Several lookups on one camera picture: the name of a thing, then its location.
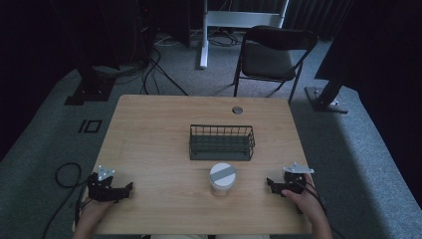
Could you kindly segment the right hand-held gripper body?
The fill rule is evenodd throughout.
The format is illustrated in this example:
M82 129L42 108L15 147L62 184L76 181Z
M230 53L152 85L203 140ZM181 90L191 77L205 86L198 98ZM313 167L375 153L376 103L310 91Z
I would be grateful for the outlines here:
M312 168L294 162L292 165L284 166L283 172L287 189L294 193L301 194L307 185L305 175L312 174L315 171Z

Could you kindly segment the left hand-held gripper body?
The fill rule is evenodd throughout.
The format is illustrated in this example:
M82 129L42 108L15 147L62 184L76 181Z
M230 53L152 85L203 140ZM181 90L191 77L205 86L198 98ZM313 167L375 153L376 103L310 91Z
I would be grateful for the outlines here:
M114 174L114 169L100 165L98 171L93 172L88 177L87 187L89 198L99 202L114 201L111 187Z

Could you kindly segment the clear jar with white lid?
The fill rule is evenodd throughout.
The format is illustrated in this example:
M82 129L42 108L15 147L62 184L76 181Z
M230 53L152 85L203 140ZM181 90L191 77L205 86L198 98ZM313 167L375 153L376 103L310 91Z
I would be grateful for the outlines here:
M214 164L209 172L209 181L215 195L227 195L234 186L236 179L235 167L226 162Z

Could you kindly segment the black wire basket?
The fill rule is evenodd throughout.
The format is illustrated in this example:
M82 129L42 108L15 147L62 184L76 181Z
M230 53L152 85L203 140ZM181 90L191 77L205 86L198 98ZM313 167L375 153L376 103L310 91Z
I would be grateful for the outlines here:
M250 161L255 137L251 125L192 124L189 132L191 160Z

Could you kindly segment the person's left hand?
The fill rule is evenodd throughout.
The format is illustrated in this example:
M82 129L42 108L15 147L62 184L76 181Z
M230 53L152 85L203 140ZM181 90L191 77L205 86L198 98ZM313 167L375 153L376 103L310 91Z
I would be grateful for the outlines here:
M113 205L113 201L100 202L94 199L88 199L81 211L78 225L94 228Z

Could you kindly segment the person's right hand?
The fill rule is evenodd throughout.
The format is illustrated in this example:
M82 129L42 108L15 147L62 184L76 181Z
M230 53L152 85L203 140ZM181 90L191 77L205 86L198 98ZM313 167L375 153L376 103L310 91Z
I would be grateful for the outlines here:
M325 213L316 198L316 191L312 189L313 181L311 177L306 174L305 179L307 188L301 194L294 193L289 189L284 189L282 193L299 206L304 215L308 217L312 227L322 229L328 226Z

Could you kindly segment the black folding chair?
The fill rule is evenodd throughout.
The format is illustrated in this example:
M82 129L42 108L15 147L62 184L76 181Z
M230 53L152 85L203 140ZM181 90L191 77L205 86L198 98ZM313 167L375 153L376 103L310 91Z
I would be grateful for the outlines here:
M243 36L232 85L238 94L241 79L293 86L288 103L293 99L302 73L304 60L317 45L317 35L310 31L255 26Z

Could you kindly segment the black stand with base plate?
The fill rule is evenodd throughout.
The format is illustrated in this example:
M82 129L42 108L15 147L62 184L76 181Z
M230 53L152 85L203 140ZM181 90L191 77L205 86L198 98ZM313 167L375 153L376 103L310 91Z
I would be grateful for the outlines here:
M115 78L101 77L94 66L118 68L101 0L65 0L72 60L81 76L67 105L106 102Z
M346 75L349 73L347 61L323 60L316 72L316 78L327 80L324 88L305 87L305 92L315 112L347 114L337 96L344 85Z

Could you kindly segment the white metal desk frame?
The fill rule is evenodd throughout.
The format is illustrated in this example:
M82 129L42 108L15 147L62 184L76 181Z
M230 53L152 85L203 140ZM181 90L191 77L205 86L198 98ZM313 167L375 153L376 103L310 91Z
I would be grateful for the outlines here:
M254 13L254 12L232 12L232 11L210 11L208 0L204 0L203 10L203 36L200 55L201 69L208 66L208 28L209 27L229 27L229 28L252 28L254 26L265 25L282 28L286 18L290 0L283 0L279 13Z

